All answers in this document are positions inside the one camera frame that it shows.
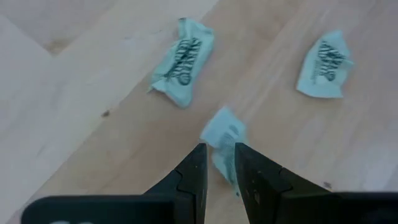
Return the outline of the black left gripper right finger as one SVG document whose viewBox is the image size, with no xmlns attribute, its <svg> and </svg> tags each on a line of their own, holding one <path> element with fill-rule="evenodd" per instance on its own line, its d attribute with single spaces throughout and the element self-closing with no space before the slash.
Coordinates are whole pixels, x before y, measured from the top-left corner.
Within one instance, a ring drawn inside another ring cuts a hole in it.
<svg viewBox="0 0 398 224">
<path fill-rule="evenodd" d="M 237 143 L 235 166 L 250 224 L 329 223 L 328 191 Z"/>
</svg>

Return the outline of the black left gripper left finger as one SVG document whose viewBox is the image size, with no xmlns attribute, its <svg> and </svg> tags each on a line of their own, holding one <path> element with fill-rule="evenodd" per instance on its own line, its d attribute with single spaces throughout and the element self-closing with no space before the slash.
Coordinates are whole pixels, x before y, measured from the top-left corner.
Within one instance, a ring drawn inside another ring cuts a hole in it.
<svg viewBox="0 0 398 224">
<path fill-rule="evenodd" d="M 204 224 L 208 188 L 206 144 L 199 143 L 168 175 L 145 192 L 159 200 L 159 224 Z"/>
</svg>

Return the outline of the pale green stevia packet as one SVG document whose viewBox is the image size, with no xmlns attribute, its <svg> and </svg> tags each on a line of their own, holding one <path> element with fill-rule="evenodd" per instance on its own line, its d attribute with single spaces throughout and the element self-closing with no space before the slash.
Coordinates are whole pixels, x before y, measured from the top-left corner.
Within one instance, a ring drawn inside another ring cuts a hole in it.
<svg viewBox="0 0 398 224">
<path fill-rule="evenodd" d="M 342 86 L 353 65 L 343 32 L 328 32 L 306 54 L 296 90 L 314 98 L 342 98 Z"/>
<path fill-rule="evenodd" d="M 213 29 L 192 19 L 178 20 L 178 40 L 155 68 L 150 90 L 168 96 L 179 108 L 193 98 L 193 86 L 214 46 Z"/>
<path fill-rule="evenodd" d="M 234 154 L 237 142 L 247 143 L 244 123 L 228 107 L 222 107 L 206 124 L 200 139 L 213 148 L 211 160 L 214 166 L 239 196 Z"/>
</svg>

